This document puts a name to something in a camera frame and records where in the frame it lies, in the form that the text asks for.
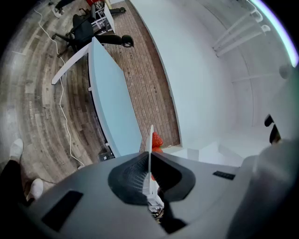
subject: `power cord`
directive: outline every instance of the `power cord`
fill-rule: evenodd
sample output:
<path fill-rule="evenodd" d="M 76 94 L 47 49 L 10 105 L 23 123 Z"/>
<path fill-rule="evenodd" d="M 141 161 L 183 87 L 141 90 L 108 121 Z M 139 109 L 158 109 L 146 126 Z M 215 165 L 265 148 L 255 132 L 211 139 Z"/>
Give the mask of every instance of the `power cord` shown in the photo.
<path fill-rule="evenodd" d="M 56 44 L 56 51 L 57 51 L 57 55 L 58 55 L 59 53 L 58 53 L 57 42 L 54 41 L 54 40 L 49 36 L 49 34 L 45 31 L 45 29 L 43 29 L 43 27 L 41 26 L 41 22 L 42 22 L 42 20 L 43 20 L 43 15 L 42 15 L 41 13 L 39 13 L 38 11 L 36 11 L 35 9 L 34 9 L 34 11 L 35 11 L 37 14 L 40 14 L 41 19 L 40 19 L 40 21 L 38 22 L 38 25 L 39 25 L 40 28 L 45 32 L 45 34 L 47 34 L 47 36 L 50 38 L 50 40 L 53 41 L 53 42 L 55 42 L 55 44 Z M 64 118 L 65 118 L 65 120 L 66 120 L 66 130 L 67 130 L 67 132 L 69 133 L 69 136 L 70 136 L 70 154 L 71 154 L 71 156 L 72 156 L 75 160 L 77 160 L 79 163 L 82 164 L 82 166 L 80 166 L 80 167 L 78 168 L 78 169 L 80 169 L 80 168 L 84 167 L 84 163 L 81 162 L 79 159 L 77 159 L 77 158 L 76 158 L 74 155 L 72 155 L 72 153 L 71 153 L 71 134 L 70 134 L 70 131 L 69 131 L 69 128 L 68 128 L 68 121 L 67 121 L 66 115 L 65 115 L 64 110 L 62 109 L 62 106 L 61 106 L 61 99 L 62 99 L 62 96 L 64 95 L 64 87 L 63 87 L 63 85 L 62 85 L 61 78 L 60 78 L 60 83 L 61 83 L 61 87 L 62 87 L 62 93 L 61 93 L 61 97 L 60 97 L 60 101 L 59 101 L 59 106 L 60 106 L 60 109 L 61 109 L 62 113 L 64 114 Z"/>

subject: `person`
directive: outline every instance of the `person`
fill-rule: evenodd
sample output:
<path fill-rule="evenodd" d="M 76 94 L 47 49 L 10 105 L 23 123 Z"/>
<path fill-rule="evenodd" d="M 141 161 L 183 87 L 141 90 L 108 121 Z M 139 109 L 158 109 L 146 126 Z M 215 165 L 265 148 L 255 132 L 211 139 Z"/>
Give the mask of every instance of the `person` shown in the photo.
<path fill-rule="evenodd" d="M 60 18 L 64 13 L 63 7 L 70 4 L 74 0 L 60 0 L 55 6 L 51 5 L 51 10 L 57 18 Z"/>
<path fill-rule="evenodd" d="M 21 181 L 20 160 L 23 153 L 24 143 L 22 139 L 13 142 L 10 148 L 9 161 L 0 175 L 0 189 L 2 194 L 1 201 L 4 204 L 21 203 L 29 206 L 34 200 L 39 199 L 43 193 L 43 181 L 35 179 L 27 197 Z"/>

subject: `white shoe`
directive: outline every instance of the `white shoe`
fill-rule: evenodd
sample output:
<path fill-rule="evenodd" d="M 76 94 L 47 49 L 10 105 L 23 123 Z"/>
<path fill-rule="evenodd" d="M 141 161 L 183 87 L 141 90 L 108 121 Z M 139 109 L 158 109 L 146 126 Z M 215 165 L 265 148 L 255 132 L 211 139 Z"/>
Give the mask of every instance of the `white shoe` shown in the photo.
<path fill-rule="evenodd" d="M 24 142 L 21 139 L 17 139 L 10 147 L 9 159 L 15 160 L 20 163 L 21 155 L 23 153 Z"/>
<path fill-rule="evenodd" d="M 61 14 L 59 13 L 59 10 L 57 8 L 55 8 L 54 5 L 51 6 L 51 10 L 52 12 L 54 13 L 54 15 L 57 17 L 57 18 L 60 18 L 61 17 Z"/>
<path fill-rule="evenodd" d="M 35 179 L 30 188 L 30 192 L 27 196 L 27 200 L 34 198 L 35 200 L 39 199 L 43 194 L 43 181 L 40 178 Z"/>

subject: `light blue tabletop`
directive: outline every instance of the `light blue tabletop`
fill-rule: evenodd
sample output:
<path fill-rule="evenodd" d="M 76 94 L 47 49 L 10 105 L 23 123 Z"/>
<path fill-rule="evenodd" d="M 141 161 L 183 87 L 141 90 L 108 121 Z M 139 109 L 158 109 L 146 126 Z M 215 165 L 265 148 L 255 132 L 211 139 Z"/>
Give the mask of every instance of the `light blue tabletop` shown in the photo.
<path fill-rule="evenodd" d="M 142 136 L 123 71 L 95 37 L 88 61 L 94 105 L 113 154 L 139 152 Z"/>

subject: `black pants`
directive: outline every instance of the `black pants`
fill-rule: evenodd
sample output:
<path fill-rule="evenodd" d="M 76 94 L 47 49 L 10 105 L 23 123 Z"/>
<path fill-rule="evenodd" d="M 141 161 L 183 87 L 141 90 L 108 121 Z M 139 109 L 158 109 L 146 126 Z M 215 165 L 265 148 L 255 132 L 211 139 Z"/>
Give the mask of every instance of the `black pants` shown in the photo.
<path fill-rule="evenodd" d="M 14 161 L 9 160 L 0 175 L 0 190 L 4 200 L 21 203 L 29 206 L 32 200 L 27 201 L 22 187 L 21 167 Z"/>
<path fill-rule="evenodd" d="M 64 6 L 70 4 L 71 2 L 73 2 L 74 0 L 61 0 L 59 3 L 57 3 L 57 5 L 55 6 L 55 8 L 57 9 L 61 9 Z"/>

